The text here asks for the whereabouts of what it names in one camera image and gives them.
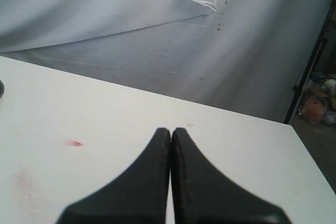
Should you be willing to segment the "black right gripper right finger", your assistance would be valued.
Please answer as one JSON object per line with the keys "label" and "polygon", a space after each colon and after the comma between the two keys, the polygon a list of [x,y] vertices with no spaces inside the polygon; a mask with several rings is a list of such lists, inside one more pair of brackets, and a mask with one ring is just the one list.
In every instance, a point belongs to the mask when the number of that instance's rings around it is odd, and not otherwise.
{"label": "black right gripper right finger", "polygon": [[235,184],[198,149],[184,128],[171,142],[176,223],[290,223],[278,206]]}

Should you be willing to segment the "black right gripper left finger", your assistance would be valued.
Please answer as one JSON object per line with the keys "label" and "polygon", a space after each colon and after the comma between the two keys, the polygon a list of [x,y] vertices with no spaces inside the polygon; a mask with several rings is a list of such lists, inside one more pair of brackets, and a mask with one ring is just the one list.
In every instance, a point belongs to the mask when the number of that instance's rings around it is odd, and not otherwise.
{"label": "black right gripper left finger", "polygon": [[59,223],[165,223],[170,144],[169,130],[158,128],[122,174],[65,208]]}

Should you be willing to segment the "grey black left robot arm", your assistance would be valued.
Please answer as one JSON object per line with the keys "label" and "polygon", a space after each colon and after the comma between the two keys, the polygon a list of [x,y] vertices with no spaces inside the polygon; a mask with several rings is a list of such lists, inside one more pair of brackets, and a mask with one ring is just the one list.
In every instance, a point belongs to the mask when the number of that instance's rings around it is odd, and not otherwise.
{"label": "grey black left robot arm", "polygon": [[4,94],[4,91],[5,91],[4,84],[3,84],[3,82],[0,80],[0,99],[2,98],[2,96],[3,96],[3,94]]}

